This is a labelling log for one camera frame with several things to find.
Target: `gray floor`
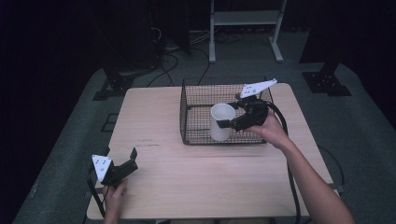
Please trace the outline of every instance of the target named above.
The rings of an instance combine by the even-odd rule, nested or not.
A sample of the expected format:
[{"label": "gray floor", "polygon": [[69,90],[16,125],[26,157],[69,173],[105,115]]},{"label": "gray floor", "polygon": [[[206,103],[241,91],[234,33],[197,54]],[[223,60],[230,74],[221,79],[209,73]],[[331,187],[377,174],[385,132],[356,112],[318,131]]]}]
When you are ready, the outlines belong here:
[{"label": "gray floor", "polygon": [[[289,83],[317,143],[329,149],[344,169],[347,192],[342,198],[357,222],[394,223],[395,130],[363,89],[357,75],[343,65],[335,74],[352,96],[311,93],[302,72],[318,71],[322,64],[298,64],[307,33],[280,34],[278,44],[285,59],[283,63],[275,61],[268,36],[246,35],[244,40],[232,45],[217,45],[217,62],[210,64],[205,77],[267,76]],[[207,43],[195,47],[206,52],[208,49]],[[178,65],[169,74],[177,86],[184,77],[200,77],[207,67],[207,58],[201,51],[193,50],[191,56],[181,51],[173,55],[178,57]],[[174,63],[174,58],[164,57],[165,69]],[[137,78],[134,87],[146,87],[161,72],[159,69]],[[122,104],[122,97],[92,100],[105,79],[102,70],[92,75],[15,223],[100,223],[85,220],[89,202],[87,171],[91,154],[102,153],[111,138],[111,133],[101,132],[107,115],[118,113]],[[169,78],[162,76],[151,86],[168,86],[169,83]],[[340,184],[335,162],[326,153],[322,155],[334,182]],[[277,218],[276,221],[292,223],[293,218]]]}]

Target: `forearm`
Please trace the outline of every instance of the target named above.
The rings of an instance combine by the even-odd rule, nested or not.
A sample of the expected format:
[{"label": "forearm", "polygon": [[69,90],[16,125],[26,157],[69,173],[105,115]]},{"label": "forearm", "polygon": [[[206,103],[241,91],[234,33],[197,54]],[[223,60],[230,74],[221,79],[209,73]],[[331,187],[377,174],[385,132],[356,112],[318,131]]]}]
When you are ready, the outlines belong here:
[{"label": "forearm", "polygon": [[297,146],[289,141],[281,150],[312,219],[316,223],[354,223],[346,205],[318,175]]},{"label": "forearm", "polygon": [[104,224],[117,224],[119,222],[119,216],[114,213],[106,212]]}]

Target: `dark background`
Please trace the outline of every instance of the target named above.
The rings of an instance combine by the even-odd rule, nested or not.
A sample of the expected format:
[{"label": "dark background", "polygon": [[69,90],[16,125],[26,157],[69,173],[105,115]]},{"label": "dark background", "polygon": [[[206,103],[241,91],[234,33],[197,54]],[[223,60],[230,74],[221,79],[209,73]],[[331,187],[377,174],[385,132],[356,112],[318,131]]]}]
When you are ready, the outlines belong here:
[{"label": "dark background", "polygon": [[[126,11],[110,10],[131,2],[136,5]],[[156,65],[150,25],[188,50],[187,28],[208,28],[209,2],[0,1],[0,222],[16,216],[91,75],[107,62]],[[227,6],[217,1],[217,9]],[[235,9],[277,6],[275,0],[251,0],[239,1]],[[289,0],[282,24],[291,32],[312,28],[301,63],[324,62],[334,51],[341,55],[393,126],[395,8],[390,0]],[[117,15],[131,18],[120,25]],[[180,29],[167,25],[175,20]]]}]

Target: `black stand base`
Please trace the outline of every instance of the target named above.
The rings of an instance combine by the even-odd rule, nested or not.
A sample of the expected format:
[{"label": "black stand base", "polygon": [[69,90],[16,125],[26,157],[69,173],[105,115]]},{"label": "black stand base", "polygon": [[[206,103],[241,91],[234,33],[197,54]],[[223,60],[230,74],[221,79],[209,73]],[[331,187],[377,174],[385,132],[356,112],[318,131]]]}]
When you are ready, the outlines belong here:
[{"label": "black stand base", "polygon": [[112,67],[104,67],[106,77],[105,83],[100,91],[97,91],[93,96],[93,101],[104,101],[108,97],[125,96],[125,93],[132,88],[134,79],[152,72],[156,67],[151,67],[147,70],[134,71],[129,76],[120,75],[119,71]]},{"label": "black stand base", "polygon": [[102,86],[100,91],[97,91],[93,96],[93,101],[104,101],[107,100],[108,97],[117,97],[117,96],[125,96],[125,93],[131,89],[132,84],[134,84],[134,79],[125,78],[122,82],[121,86],[114,86],[110,84],[108,79],[106,79],[105,83]]},{"label": "black stand base", "polygon": [[304,72],[303,76],[313,93],[327,93],[329,96],[351,96],[346,86],[343,86],[334,75],[339,64],[337,58],[329,60],[319,72]]},{"label": "black stand base", "polygon": [[341,85],[334,75],[320,72],[304,72],[304,79],[313,93],[327,93],[329,96],[351,96],[346,86]]}]

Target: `white shelf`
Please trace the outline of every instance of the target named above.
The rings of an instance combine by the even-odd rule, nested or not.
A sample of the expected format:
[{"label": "white shelf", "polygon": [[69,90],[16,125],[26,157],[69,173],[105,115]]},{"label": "white shelf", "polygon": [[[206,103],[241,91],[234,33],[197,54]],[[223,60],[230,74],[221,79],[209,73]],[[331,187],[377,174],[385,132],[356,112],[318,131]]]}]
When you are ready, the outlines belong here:
[{"label": "white shelf", "polygon": [[267,25],[274,24],[274,35],[269,38],[276,61],[283,62],[282,54],[276,43],[279,35],[280,25],[282,24],[288,0],[282,2],[279,10],[266,11],[215,11],[215,0],[211,1],[210,9],[210,40],[209,40],[209,62],[216,62],[215,26],[221,25]]},{"label": "white shelf", "polygon": [[214,25],[263,25],[276,24],[278,10],[224,11],[214,13]]}]

